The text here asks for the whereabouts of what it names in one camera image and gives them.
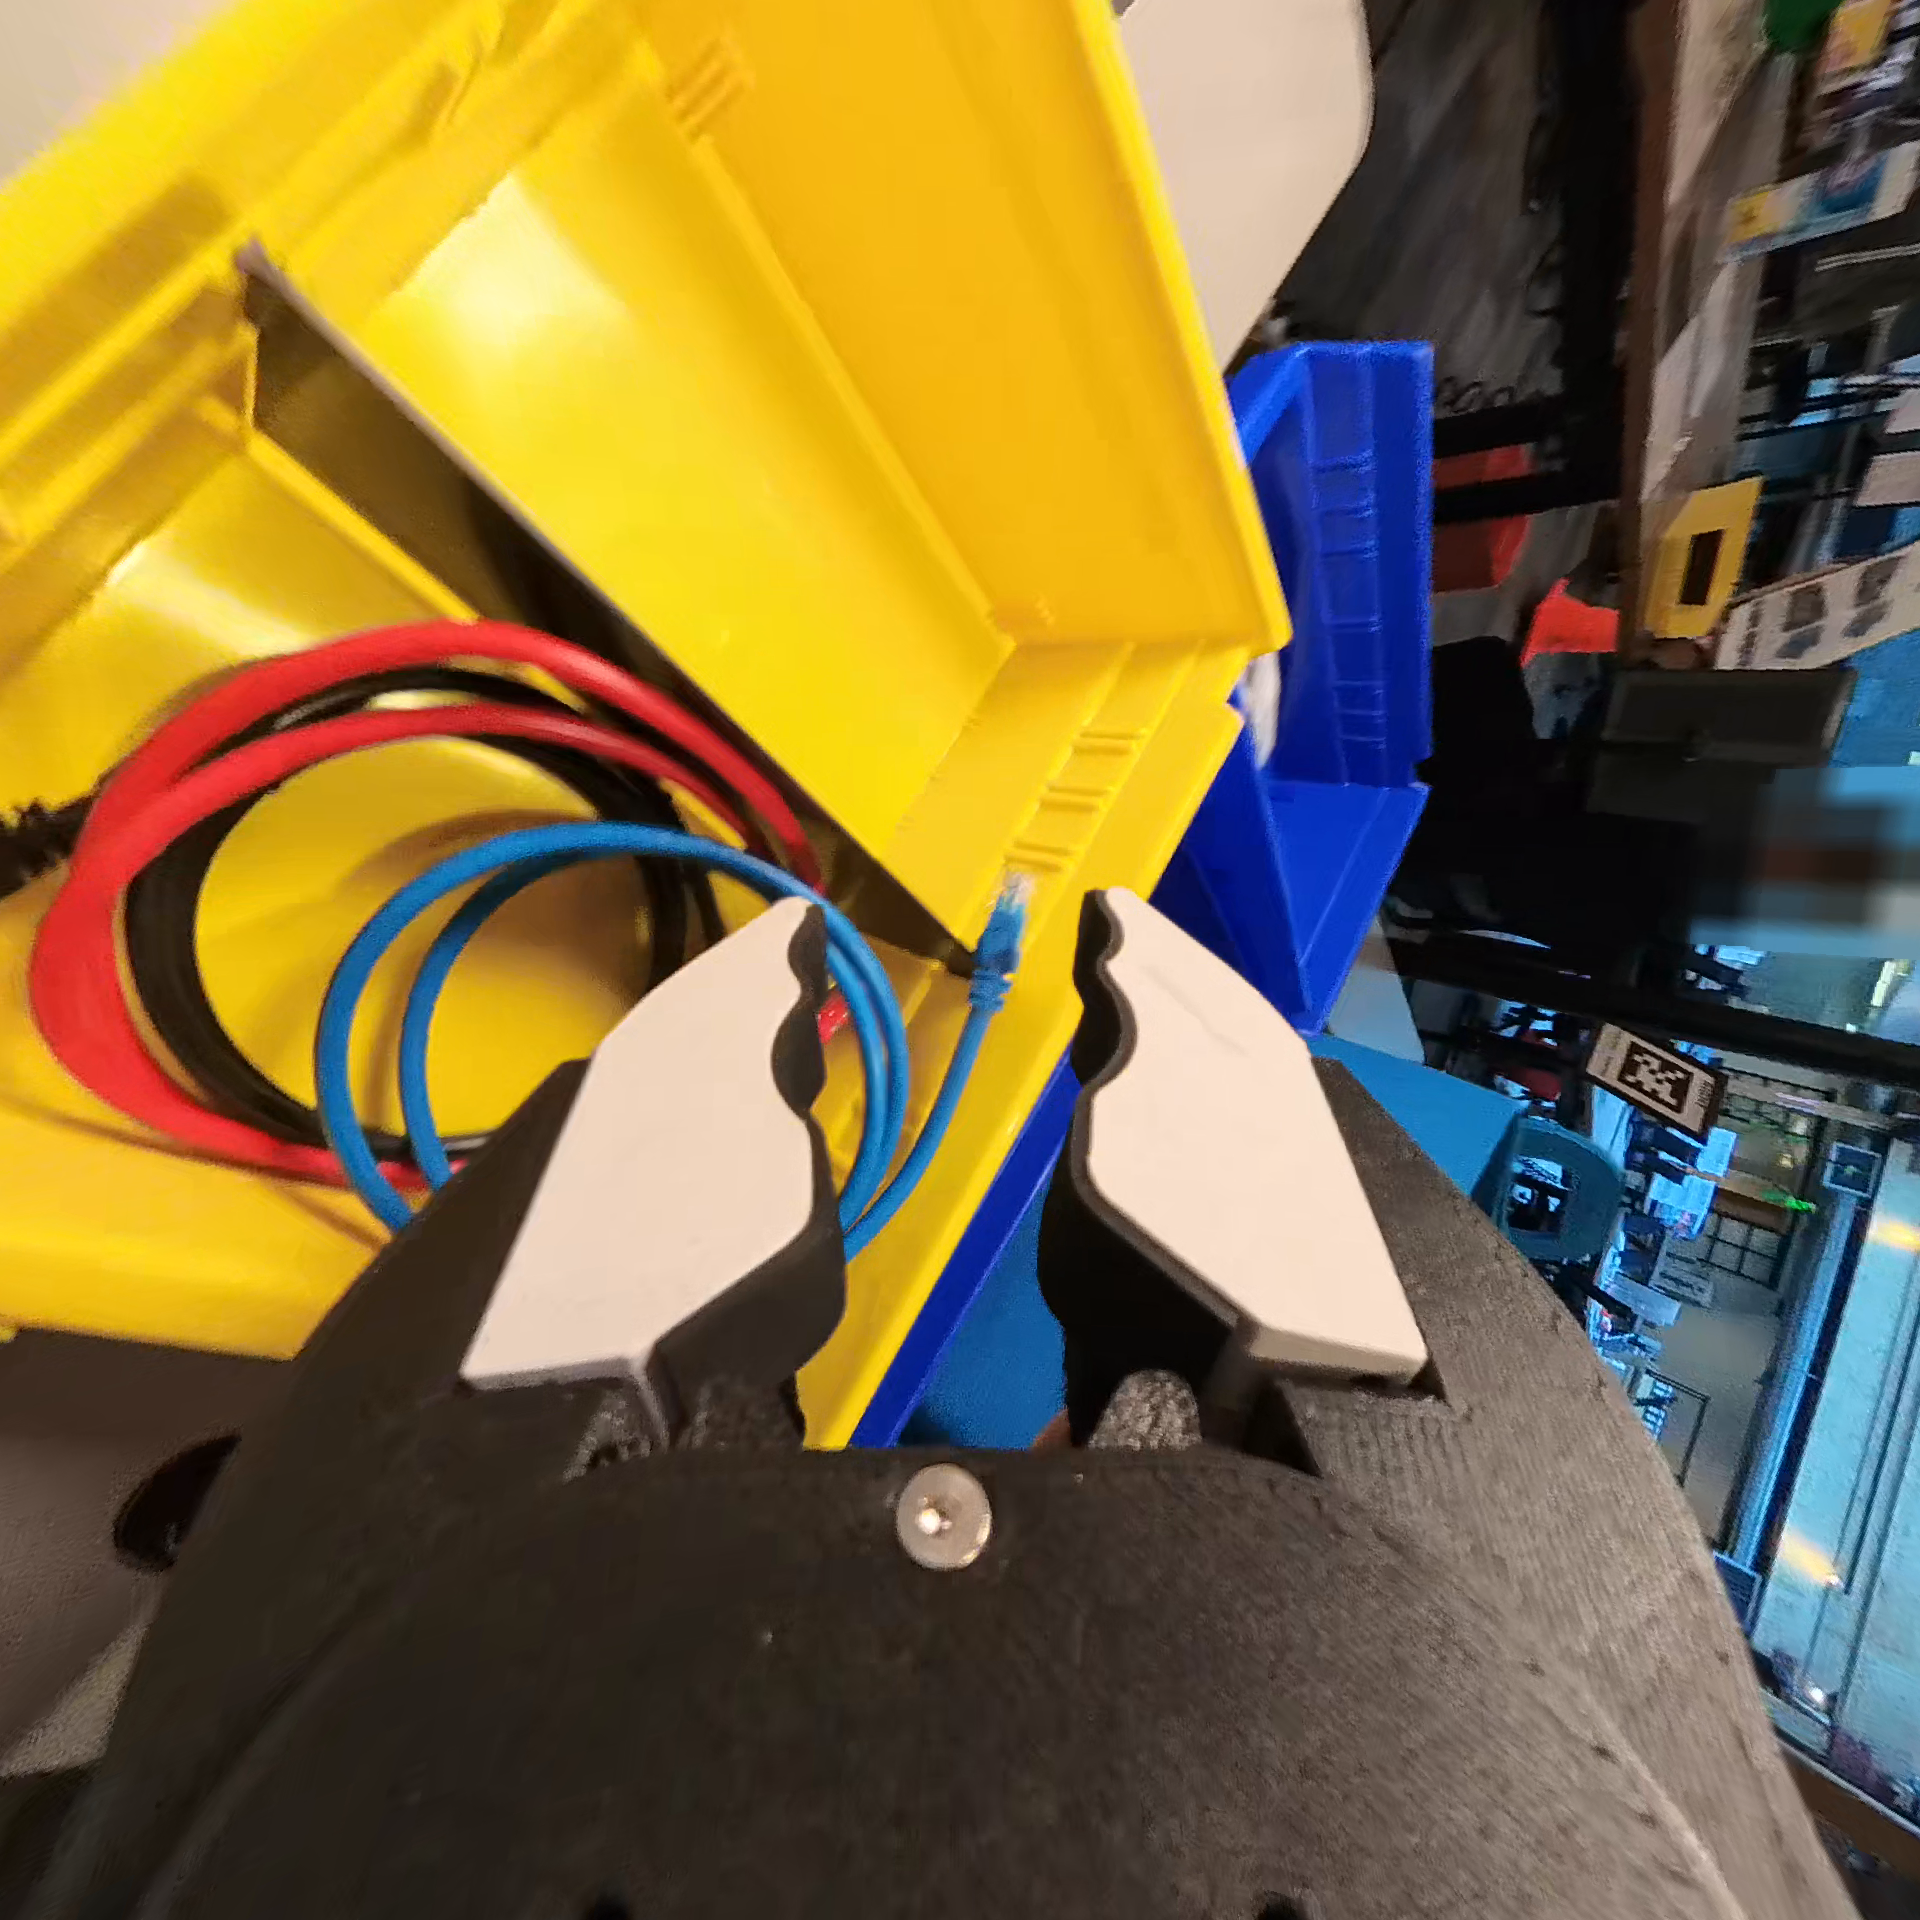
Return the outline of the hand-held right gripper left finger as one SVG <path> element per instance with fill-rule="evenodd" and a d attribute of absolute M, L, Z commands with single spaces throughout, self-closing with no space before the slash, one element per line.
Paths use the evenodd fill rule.
<path fill-rule="evenodd" d="M 460 1380 L 614 1380 L 690 1420 L 723 1380 L 781 1393 L 837 1328 L 847 1256 L 813 1108 L 826 913 L 783 900 L 593 1049 Z"/>

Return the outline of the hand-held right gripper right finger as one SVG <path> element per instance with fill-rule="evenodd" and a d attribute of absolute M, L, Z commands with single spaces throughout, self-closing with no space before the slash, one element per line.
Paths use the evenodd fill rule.
<path fill-rule="evenodd" d="M 1432 1357 L 1309 1043 L 1137 893 L 1080 910 L 1077 1081 L 1044 1196 L 1040 1290 L 1065 1416 L 1135 1376 L 1239 1432 L 1287 1380 L 1407 1390 Z"/>

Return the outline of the yellow storage bin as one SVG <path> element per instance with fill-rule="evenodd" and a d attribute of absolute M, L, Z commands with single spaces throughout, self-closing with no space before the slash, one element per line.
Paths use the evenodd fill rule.
<path fill-rule="evenodd" d="M 361 927 L 649 818 L 876 949 L 917 1132 L 809 1438 L 878 1429 L 1287 613 L 1105 4 L 219 4 L 4 182 L 4 1335 L 297 1356 Z"/>

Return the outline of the teal panel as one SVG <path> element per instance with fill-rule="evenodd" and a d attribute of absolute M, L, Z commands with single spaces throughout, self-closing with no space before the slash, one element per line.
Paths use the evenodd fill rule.
<path fill-rule="evenodd" d="M 1497 1232 L 1544 1272 L 1574 1311 L 1624 1318 L 1619 1286 L 1600 1267 L 1623 1221 L 1616 1157 L 1556 1120 L 1475 1081 L 1381 1051 L 1318 1037 L 1321 1061 L 1345 1067 L 1405 1132 L 1461 1188 Z"/>

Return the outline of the fiducial marker sign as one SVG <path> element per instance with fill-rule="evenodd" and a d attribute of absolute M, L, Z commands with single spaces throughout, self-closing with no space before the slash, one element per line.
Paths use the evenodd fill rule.
<path fill-rule="evenodd" d="M 1702 1144 L 1719 1122 L 1728 1078 L 1716 1058 L 1695 1058 L 1613 1020 L 1596 1026 L 1583 1075 L 1644 1118 Z"/>

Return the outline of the blue storage bin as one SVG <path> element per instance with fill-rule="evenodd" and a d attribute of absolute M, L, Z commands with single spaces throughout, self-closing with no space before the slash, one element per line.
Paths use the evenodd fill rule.
<path fill-rule="evenodd" d="M 1233 744 L 1153 905 L 1315 1040 L 1427 798 L 1434 354 L 1304 341 L 1227 393 L 1291 639 L 1270 752 Z"/>

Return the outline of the orange plastic object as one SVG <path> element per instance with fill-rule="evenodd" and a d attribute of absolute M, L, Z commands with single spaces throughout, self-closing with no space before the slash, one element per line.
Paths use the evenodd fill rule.
<path fill-rule="evenodd" d="M 1556 579 L 1534 606 L 1522 635 L 1521 665 L 1535 660 L 1609 657 L 1619 649 L 1620 610 L 1572 591 Z"/>

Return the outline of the red box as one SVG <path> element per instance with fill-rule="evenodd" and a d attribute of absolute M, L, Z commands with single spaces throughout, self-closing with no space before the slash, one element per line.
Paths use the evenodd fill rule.
<path fill-rule="evenodd" d="M 1439 459 L 1432 464 L 1434 503 L 1440 503 L 1440 495 L 1447 490 L 1522 476 L 1531 476 L 1531 450 L 1528 445 Z M 1432 595 L 1499 588 L 1522 549 L 1528 525 L 1530 515 L 1449 525 L 1435 519 L 1432 535 Z"/>

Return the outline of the yellow box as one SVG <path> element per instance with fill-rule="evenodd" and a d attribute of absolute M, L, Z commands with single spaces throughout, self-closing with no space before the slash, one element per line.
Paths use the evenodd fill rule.
<path fill-rule="evenodd" d="M 1644 570 L 1641 625 L 1659 639 L 1700 640 L 1722 621 L 1742 582 L 1762 478 L 1688 493 L 1668 517 Z"/>

